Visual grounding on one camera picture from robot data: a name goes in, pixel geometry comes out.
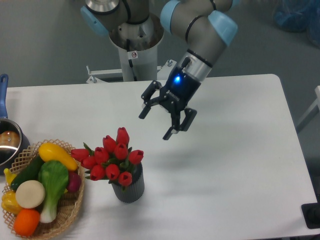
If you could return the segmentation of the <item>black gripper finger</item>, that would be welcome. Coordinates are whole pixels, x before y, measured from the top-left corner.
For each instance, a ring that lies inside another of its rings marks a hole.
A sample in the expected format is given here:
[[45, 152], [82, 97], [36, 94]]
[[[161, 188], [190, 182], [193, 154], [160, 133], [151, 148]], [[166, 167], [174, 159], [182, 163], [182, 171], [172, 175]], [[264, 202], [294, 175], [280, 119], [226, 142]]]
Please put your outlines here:
[[160, 90], [161, 87], [162, 87], [161, 83], [159, 81], [154, 80], [149, 84], [146, 90], [142, 93], [141, 98], [143, 100], [144, 107], [142, 109], [142, 112], [138, 116], [140, 119], [144, 119], [147, 116], [152, 106], [159, 104], [159, 97], [155, 97], [155, 98], [151, 98], [151, 97], [156, 91]]
[[173, 112], [170, 114], [171, 117], [171, 127], [167, 130], [167, 132], [163, 136], [163, 140], [167, 141], [173, 134], [177, 134], [179, 132], [187, 132], [189, 127], [191, 126], [193, 120], [197, 115], [197, 111], [195, 109], [186, 107], [184, 109], [184, 119], [181, 120], [181, 113]]

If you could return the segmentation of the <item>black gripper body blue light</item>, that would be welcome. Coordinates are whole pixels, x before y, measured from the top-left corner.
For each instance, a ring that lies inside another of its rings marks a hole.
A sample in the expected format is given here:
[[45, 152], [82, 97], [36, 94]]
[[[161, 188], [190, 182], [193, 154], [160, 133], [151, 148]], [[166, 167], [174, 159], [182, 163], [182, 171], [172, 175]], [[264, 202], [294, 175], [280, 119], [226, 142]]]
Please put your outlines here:
[[183, 68], [175, 66], [164, 85], [159, 81], [157, 89], [160, 89], [159, 104], [165, 108], [172, 118], [177, 118], [188, 102], [194, 96], [201, 83], [183, 72]]

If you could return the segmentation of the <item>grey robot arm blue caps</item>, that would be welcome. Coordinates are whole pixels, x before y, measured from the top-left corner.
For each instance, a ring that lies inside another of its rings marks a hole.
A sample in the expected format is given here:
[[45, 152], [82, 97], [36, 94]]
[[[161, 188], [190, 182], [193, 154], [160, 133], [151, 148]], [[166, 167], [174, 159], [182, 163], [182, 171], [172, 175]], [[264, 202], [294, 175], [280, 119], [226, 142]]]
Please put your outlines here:
[[[108, 36], [119, 52], [122, 77], [150, 81], [142, 93], [144, 119], [152, 106], [170, 113], [164, 135], [185, 132], [197, 111], [188, 103], [215, 62], [234, 39], [238, 26], [226, 15], [235, 0], [170, 0], [160, 15], [150, 12], [147, 0], [87, 0], [80, 12], [97, 35]], [[170, 71], [165, 85], [157, 81], [157, 47], [164, 33], [184, 40], [187, 51]]]

